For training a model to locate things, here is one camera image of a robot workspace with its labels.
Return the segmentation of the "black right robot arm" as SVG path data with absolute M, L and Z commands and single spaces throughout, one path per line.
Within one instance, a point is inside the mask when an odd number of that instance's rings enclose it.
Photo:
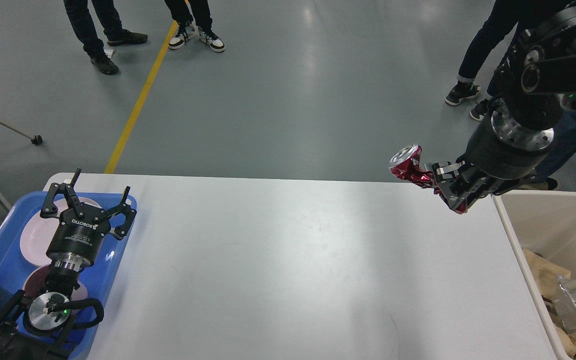
M 522 34 L 494 77 L 498 95 L 464 153 L 432 164 L 435 193 L 458 214 L 534 178 L 556 145 L 562 105 L 576 101 L 576 0 Z

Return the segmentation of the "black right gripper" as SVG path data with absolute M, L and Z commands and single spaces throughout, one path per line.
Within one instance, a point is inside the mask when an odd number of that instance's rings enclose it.
M 466 214 L 483 196 L 535 183 L 535 168 L 554 142 L 553 127 L 530 129 L 503 107 L 491 110 L 471 135 L 461 162 L 431 165 L 435 192 L 450 210 Z

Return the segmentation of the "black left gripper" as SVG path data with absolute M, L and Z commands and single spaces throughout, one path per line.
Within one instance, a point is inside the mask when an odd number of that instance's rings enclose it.
M 58 218 L 59 222 L 46 249 L 45 254 L 49 259 L 55 261 L 60 256 L 71 254 L 82 259 L 83 265 L 94 265 L 103 244 L 103 237 L 110 235 L 116 240 L 125 238 L 134 224 L 137 210 L 128 203 L 131 187 L 126 186 L 117 205 L 102 209 L 99 214 L 84 217 L 83 205 L 74 190 L 81 173 L 82 169 L 77 168 L 70 182 L 53 182 L 50 185 L 39 216 L 42 219 Z M 74 209 L 75 216 L 61 214 L 55 205 L 57 195 L 63 196 L 67 209 Z M 117 217 L 123 219 L 122 223 L 112 225 L 112 219 Z

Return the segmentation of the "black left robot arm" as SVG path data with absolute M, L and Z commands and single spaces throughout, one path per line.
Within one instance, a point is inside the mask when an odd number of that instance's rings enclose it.
M 105 317 L 137 201 L 78 196 L 77 170 L 17 201 L 0 228 L 0 360 L 84 360 Z

